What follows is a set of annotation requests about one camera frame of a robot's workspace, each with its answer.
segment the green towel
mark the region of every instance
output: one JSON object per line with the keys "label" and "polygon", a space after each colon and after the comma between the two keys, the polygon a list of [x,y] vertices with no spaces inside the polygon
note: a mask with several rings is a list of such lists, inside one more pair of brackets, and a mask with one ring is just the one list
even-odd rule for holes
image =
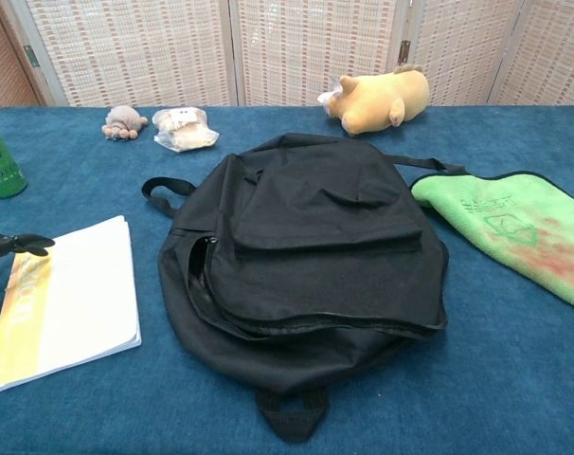
{"label": "green towel", "polygon": [[533,173],[432,174],[411,190],[480,250],[574,305],[573,197]]}

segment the notebook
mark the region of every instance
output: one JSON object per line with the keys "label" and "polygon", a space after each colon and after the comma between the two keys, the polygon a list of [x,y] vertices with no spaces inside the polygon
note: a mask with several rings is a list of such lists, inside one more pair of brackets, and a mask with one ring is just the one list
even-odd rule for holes
{"label": "notebook", "polygon": [[141,344],[124,217],[54,241],[47,256],[15,255],[0,314],[0,391]]}

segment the stuffed toy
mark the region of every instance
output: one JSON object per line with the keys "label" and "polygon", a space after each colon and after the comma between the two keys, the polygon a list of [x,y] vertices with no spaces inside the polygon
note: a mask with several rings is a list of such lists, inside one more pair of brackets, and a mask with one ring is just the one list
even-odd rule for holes
{"label": "stuffed toy", "polygon": [[148,119],[141,117],[133,107],[115,106],[106,116],[101,131],[109,139],[135,139],[147,124]]}
{"label": "stuffed toy", "polygon": [[377,76],[342,76],[332,92],[318,97],[351,136],[399,126],[423,111],[429,99],[428,80],[413,65]]}

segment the blue tablecloth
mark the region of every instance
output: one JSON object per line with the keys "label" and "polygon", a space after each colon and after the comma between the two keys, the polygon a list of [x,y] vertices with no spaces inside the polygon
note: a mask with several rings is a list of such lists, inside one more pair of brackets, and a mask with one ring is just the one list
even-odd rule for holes
{"label": "blue tablecloth", "polygon": [[[0,392],[0,453],[574,453],[574,307],[432,213],[451,256],[446,332],[332,385],[329,415],[310,442],[279,440],[252,388],[177,342],[156,269],[170,220],[140,187],[158,175],[199,184],[225,155],[287,132],[344,133],[318,107],[205,109],[218,142],[181,155],[153,142],[153,126],[135,141],[106,140],[107,109],[0,110],[0,133],[29,182],[0,200],[0,232],[54,237],[123,214],[143,339]],[[155,111],[140,109],[149,118]],[[574,106],[429,107],[398,129],[359,139],[483,176],[541,173],[574,196]],[[409,182],[423,174],[400,170]],[[11,261],[0,259],[0,307]]]}

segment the grey stuffed animal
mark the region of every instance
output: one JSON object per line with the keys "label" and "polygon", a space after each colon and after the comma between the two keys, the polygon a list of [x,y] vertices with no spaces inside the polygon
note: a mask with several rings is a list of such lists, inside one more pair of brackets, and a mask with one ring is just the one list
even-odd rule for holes
{"label": "grey stuffed animal", "polygon": [[147,124],[148,119],[141,117],[133,107],[115,106],[106,116],[101,131],[109,139],[135,139]]}

